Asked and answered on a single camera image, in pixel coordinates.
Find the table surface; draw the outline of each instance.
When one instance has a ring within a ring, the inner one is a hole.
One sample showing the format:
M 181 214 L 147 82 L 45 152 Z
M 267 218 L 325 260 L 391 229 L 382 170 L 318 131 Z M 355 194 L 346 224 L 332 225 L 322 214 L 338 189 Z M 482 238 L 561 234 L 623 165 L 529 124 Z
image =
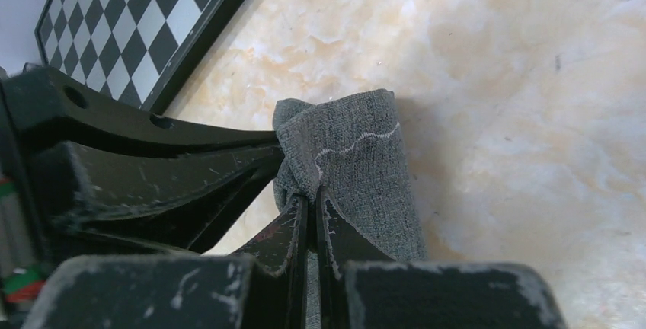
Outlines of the table surface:
M 646 0 L 247 0 L 168 111 L 395 92 L 430 256 L 516 261 L 572 328 L 646 327 Z M 270 188 L 212 253 L 277 215 Z

